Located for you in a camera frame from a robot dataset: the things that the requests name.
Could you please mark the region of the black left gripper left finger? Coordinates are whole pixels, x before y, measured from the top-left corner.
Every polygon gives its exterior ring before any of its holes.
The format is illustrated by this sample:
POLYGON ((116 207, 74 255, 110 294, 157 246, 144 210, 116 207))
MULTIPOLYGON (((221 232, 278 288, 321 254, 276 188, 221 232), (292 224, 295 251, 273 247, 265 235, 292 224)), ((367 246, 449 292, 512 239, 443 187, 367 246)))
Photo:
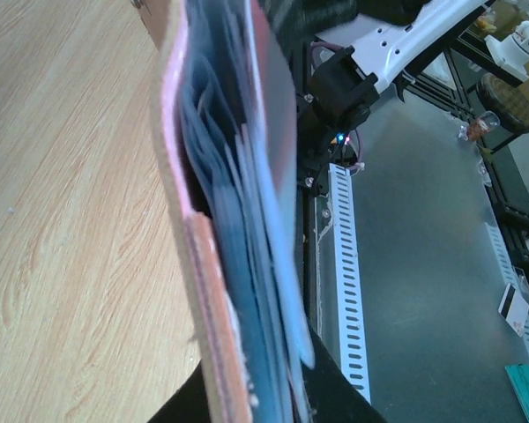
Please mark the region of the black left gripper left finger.
POLYGON ((148 423, 210 423, 202 364, 198 363, 184 384, 147 421, 148 423))

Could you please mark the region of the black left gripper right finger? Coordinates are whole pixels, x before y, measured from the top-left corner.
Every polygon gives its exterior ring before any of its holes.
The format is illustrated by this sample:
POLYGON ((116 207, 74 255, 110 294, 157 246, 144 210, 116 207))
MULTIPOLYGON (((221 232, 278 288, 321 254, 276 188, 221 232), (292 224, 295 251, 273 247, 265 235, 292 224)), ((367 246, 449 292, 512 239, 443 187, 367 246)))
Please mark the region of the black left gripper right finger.
POLYGON ((316 423, 384 423, 383 416, 342 374, 321 338, 310 331, 315 366, 302 367, 310 421, 316 423))

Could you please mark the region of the pink card holder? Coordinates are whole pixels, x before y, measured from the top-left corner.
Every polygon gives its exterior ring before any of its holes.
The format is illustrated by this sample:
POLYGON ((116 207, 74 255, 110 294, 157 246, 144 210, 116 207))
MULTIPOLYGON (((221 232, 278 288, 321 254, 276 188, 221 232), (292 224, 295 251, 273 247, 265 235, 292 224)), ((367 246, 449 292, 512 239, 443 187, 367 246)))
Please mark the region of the pink card holder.
POLYGON ((247 1, 137 1, 160 51, 153 143, 215 422, 308 422, 315 353, 294 207, 257 162, 247 1))

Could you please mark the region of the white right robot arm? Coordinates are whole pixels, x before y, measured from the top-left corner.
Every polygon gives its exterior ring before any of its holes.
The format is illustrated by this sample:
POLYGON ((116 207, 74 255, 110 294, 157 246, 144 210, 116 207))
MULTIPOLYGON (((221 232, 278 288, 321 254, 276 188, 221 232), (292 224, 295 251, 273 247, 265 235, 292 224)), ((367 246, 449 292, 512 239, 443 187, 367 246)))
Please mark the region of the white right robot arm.
POLYGON ((483 1, 263 1, 287 60, 306 69, 299 130, 350 130, 402 73, 417 73, 483 1))

